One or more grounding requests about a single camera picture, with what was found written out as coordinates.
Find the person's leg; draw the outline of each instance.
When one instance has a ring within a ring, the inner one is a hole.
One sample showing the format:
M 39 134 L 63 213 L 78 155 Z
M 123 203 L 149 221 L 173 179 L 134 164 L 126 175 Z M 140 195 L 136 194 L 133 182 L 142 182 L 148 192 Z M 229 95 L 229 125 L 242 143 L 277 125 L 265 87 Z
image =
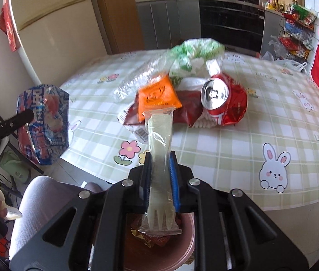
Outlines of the person's leg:
M 80 187 L 39 176 L 28 185 L 20 204 L 23 217 L 15 220 L 10 259 L 81 190 Z

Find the crushed can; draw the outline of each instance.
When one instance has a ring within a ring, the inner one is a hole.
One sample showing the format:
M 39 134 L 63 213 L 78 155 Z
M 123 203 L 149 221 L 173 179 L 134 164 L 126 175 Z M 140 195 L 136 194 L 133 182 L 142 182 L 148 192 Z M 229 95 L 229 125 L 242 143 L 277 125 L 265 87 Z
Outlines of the crushed can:
M 202 87 L 202 106 L 219 125 L 222 124 L 222 117 L 227 111 L 230 97 L 228 79 L 222 74 L 214 75 Z

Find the cartoon bunny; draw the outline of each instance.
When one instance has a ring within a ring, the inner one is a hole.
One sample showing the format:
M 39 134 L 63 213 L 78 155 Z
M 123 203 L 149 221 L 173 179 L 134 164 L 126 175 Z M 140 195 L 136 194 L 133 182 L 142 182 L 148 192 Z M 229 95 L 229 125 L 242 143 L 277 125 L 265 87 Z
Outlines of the cartoon bunny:
M 69 130 L 68 130 L 68 141 L 69 141 L 69 146 L 73 142 L 74 139 L 74 131 L 80 126 L 81 120 L 75 121 L 73 124 L 69 123 Z
M 276 159 L 275 150 L 269 143 L 264 144 L 263 154 L 266 161 L 259 173 L 260 186 L 263 189 L 271 187 L 281 194 L 287 187 L 287 172 L 285 167 L 290 163 L 290 154 L 289 152 L 283 152 Z
M 314 106 L 309 103 L 309 100 L 302 92 L 293 91 L 294 95 L 300 100 L 301 104 L 307 111 L 315 111 Z

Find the checkered tablecloth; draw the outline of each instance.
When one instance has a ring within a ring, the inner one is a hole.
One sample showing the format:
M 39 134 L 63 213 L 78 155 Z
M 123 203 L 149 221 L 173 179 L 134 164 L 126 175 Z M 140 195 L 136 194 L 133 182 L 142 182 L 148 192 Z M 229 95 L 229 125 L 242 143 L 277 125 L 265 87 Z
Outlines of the checkered tablecloth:
M 118 123 L 133 99 L 114 103 L 121 79 L 161 51 L 109 56 L 80 70 L 61 88 L 70 94 L 73 141 L 62 158 L 115 183 L 144 161 L 147 145 Z M 180 164 L 215 189 L 244 190 L 262 209 L 319 201 L 319 89 L 305 74 L 226 53 L 223 69 L 248 89 L 248 110 L 236 126 L 173 126 Z

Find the blue package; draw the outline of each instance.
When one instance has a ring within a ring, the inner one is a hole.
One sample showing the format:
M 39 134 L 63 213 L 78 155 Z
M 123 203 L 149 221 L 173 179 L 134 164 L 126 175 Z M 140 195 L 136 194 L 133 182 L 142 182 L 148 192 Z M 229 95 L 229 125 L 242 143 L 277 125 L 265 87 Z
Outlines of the blue package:
M 68 149 L 69 94 L 48 84 L 18 97 L 17 113 L 31 109 L 34 120 L 18 130 L 19 149 L 35 164 L 51 165 Z

